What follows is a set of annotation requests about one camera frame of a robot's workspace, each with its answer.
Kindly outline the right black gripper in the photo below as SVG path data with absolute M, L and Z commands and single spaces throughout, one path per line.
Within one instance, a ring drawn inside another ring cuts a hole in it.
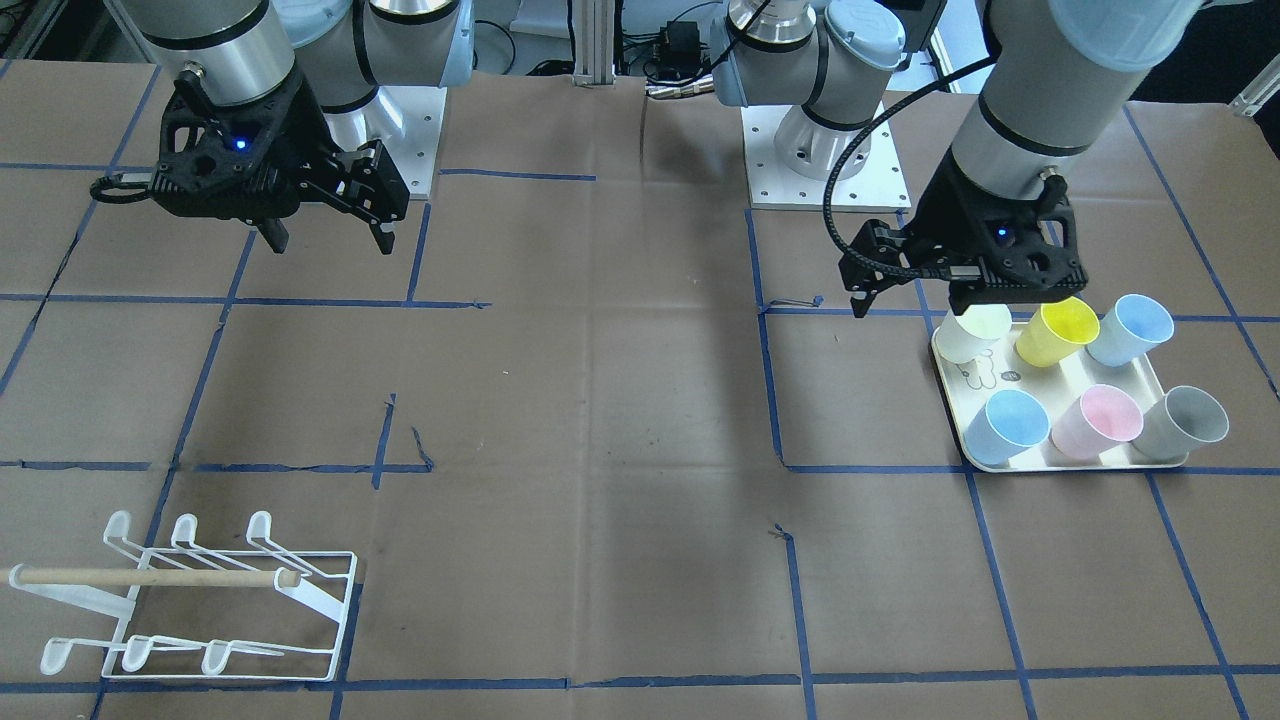
M 339 146 L 298 67 L 264 97 L 218 106 L 204 81 L 183 69 L 163 113 L 150 196 L 178 217 L 256 222 L 273 252 L 291 234 L 282 218 L 346 179 Z M 370 223 L 381 255 L 392 255 L 396 223 Z

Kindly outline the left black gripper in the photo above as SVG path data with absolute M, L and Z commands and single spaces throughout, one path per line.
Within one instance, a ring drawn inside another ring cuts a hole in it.
M 948 281 L 956 318 L 1001 304 L 1051 304 L 1088 283 L 1068 182 L 1056 172 L 1029 200 L 987 192 L 954 160 L 937 168 L 916 206 L 916 266 Z

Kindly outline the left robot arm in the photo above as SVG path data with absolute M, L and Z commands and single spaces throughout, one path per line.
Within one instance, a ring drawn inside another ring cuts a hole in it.
M 1088 282 L 1068 174 L 1149 70 L 1180 42 L 1198 1 L 983 1 L 988 69 L 911 220 L 868 220 L 842 237 L 832 217 L 844 168 L 893 114 L 882 106 L 906 31 L 877 1 L 723 1 L 708 29 L 717 97 L 788 109 L 780 154 L 823 184 L 826 229 L 852 310 L 916 279 L 943 281 L 956 314 L 983 304 L 1051 304 Z

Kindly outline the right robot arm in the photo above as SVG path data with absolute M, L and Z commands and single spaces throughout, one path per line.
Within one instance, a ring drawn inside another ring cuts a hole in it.
M 388 88 L 468 82 L 470 1 L 124 1 L 122 14 L 173 91 L 154 168 L 96 179 L 93 200 L 243 222 L 274 252 L 283 220 L 320 202 L 392 252 L 411 190 Z

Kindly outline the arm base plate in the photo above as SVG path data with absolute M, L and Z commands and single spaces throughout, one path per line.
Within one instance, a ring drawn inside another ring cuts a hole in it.
M 347 151 L 384 142 L 413 200 L 429 200 L 445 118 L 447 88 L 381 86 L 362 108 L 326 114 L 333 138 Z
M 741 110 L 750 205 L 771 210 L 820 210 L 831 170 L 856 131 L 815 124 L 800 106 Z M 892 213 L 913 205 L 887 123 L 861 141 L 841 167 L 833 211 Z

